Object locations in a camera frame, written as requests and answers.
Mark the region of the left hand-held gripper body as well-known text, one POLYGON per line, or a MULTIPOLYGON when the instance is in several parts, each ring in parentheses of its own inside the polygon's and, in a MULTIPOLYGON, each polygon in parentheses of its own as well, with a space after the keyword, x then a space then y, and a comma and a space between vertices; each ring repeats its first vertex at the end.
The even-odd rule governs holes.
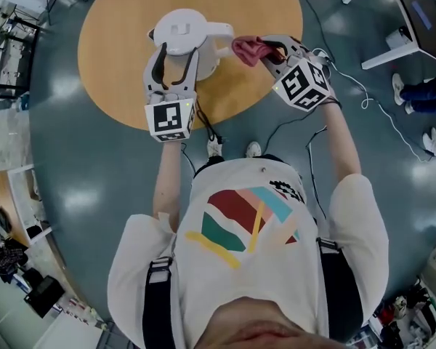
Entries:
POLYGON ((148 99, 145 114, 150 135, 161 143, 186 140, 195 120, 197 93, 195 86, 165 90, 145 86, 148 99))

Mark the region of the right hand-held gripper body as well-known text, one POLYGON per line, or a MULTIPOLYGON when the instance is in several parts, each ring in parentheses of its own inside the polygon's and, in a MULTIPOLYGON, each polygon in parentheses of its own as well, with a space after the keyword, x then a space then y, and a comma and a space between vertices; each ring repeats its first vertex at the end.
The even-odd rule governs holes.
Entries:
POLYGON ((331 96, 323 71, 305 58, 289 68, 272 91, 287 105, 307 113, 331 96))

